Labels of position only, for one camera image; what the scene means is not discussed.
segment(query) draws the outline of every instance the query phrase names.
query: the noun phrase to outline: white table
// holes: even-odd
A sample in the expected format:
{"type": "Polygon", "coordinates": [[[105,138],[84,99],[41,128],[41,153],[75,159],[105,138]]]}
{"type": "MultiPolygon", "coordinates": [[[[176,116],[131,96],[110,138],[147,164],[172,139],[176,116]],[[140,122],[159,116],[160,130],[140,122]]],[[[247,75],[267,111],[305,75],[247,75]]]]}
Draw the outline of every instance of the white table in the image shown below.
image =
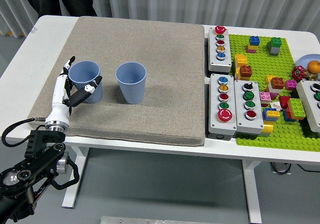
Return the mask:
{"type": "MultiPolygon", "coordinates": [[[[27,119],[52,67],[69,36],[77,17],[43,16],[28,35],[8,68],[0,78],[0,132],[9,125],[27,119]]],[[[204,38],[210,26],[204,26],[204,38]]],[[[271,30],[257,28],[227,27],[230,34],[286,38],[293,60],[307,54],[320,54],[317,37],[310,32],[271,30]]],[[[17,127],[7,139],[20,141],[29,135],[28,124],[17,127]]],[[[72,136],[64,142],[77,154],[76,164],[80,175],[83,172],[89,148],[117,149],[139,152],[191,155],[242,160],[246,186],[249,219],[262,223],[254,168],[260,162],[299,163],[320,165],[320,152],[240,146],[231,141],[205,139],[204,146],[171,146],[121,140],[104,140],[72,136]]],[[[78,185],[66,191],[63,207],[72,208],[78,185]]]]}

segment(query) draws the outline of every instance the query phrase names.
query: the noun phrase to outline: gray control box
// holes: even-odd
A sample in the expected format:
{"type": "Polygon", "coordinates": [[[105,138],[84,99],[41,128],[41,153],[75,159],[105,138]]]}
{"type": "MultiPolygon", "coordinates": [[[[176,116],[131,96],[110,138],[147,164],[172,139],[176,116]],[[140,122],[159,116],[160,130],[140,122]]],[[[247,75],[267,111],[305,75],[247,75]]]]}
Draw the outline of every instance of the gray control box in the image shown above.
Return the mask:
{"type": "Polygon", "coordinates": [[[232,75],[212,74],[209,81],[209,122],[208,138],[229,141],[237,130],[236,101],[234,91],[234,77],[232,75]],[[220,89],[226,90],[228,101],[219,100],[222,94],[220,89]],[[218,117],[220,103],[228,105],[227,109],[232,113],[232,118],[228,121],[221,121],[218,117]]]}
{"type": "Polygon", "coordinates": [[[254,135],[260,134],[264,128],[264,119],[262,114],[258,83],[256,81],[235,80],[234,95],[237,132],[254,135]],[[255,104],[255,107],[252,109],[252,111],[254,111],[256,114],[255,118],[251,120],[246,117],[246,112],[249,110],[245,108],[247,100],[244,99],[245,91],[243,90],[243,86],[249,83],[252,83],[251,92],[254,94],[253,99],[250,100],[255,104]]]}
{"type": "Polygon", "coordinates": [[[229,73],[232,65],[231,59],[231,50],[230,50],[230,40],[229,40],[229,33],[228,30],[225,30],[223,33],[224,36],[224,54],[225,59],[219,60],[217,59],[217,40],[216,40],[216,31],[215,26],[210,27],[208,31],[208,56],[209,56],[209,63],[208,69],[212,72],[218,73],[229,73]]]}
{"type": "Polygon", "coordinates": [[[311,90],[313,84],[319,84],[319,81],[302,80],[296,85],[296,90],[301,99],[311,131],[320,133],[320,108],[318,106],[319,101],[314,97],[316,92],[311,90]]]}

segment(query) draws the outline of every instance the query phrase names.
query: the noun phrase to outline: blue plastic cup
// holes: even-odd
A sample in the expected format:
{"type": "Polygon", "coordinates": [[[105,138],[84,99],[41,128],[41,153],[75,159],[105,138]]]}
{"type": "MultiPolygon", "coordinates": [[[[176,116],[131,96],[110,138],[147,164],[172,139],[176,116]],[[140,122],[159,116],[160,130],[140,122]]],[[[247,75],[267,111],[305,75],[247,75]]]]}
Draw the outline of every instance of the blue plastic cup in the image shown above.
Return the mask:
{"type": "MultiPolygon", "coordinates": [[[[94,61],[83,60],[70,67],[68,76],[75,87],[79,90],[96,79],[96,77],[100,76],[100,66],[94,61]]],[[[101,81],[91,96],[89,96],[85,101],[87,103],[97,103],[102,99],[102,93],[101,81]]]]}
{"type": "Polygon", "coordinates": [[[146,68],[138,62],[126,62],[115,71],[124,99],[129,104],[143,101],[146,87],[146,68]]]}

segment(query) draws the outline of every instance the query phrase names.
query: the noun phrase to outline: gray floor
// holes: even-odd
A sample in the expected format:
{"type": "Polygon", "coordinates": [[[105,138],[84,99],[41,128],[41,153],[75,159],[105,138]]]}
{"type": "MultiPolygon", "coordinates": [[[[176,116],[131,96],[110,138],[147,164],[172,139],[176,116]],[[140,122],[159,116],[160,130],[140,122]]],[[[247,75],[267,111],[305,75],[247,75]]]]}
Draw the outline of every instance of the gray floor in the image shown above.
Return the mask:
{"type": "MultiPolygon", "coordinates": [[[[10,62],[22,42],[0,35],[1,65],[3,60],[10,62]]],[[[25,148],[25,144],[0,145],[0,171],[21,161],[25,148]]],[[[320,170],[319,166],[306,168],[320,170]]],[[[291,170],[291,175],[276,175],[268,162],[255,168],[262,222],[319,224],[320,173],[304,172],[297,165],[291,170]]],[[[62,184],[69,176],[60,175],[57,182],[62,184]]],[[[249,223],[239,160],[92,148],[74,209],[61,207],[64,194],[50,187],[35,215],[18,223],[99,224],[102,216],[249,223]]]]}

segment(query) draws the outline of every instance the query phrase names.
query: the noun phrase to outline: table leg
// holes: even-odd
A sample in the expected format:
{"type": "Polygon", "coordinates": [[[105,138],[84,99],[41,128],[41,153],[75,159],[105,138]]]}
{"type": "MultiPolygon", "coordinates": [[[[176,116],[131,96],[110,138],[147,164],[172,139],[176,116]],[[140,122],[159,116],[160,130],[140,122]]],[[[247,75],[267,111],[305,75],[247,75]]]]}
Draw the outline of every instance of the table leg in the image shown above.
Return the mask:
{"type": "Polygon", "coordinates": [[[249,220],[252,224],[262,224],[254,170],[260,163],[261,161],[242,160],[246,201],[248,203],[249,220]]]}
{"type": "MultiPolygon", "coordinates": [[[[82,177],[82,173],[83,173],[83,170],[85,169],[86,160],[87,160],[87,156],[88,156],[88,152],[89,152],[89,147],[78,147],[78,146],[71,146],[71,147],[76,153],[75,164],[78,166],[80,179],[77,184],[72,185],[66,189],[63,203],[62,203],[63,208],[73,208],[74,207],[76,197],[77,197],[78,188],[79,188],[81,177],[82,177]]],[[[73,179],[74,179],[74,172],[72,171],[70,180],[73,180],[73,179]]]]}

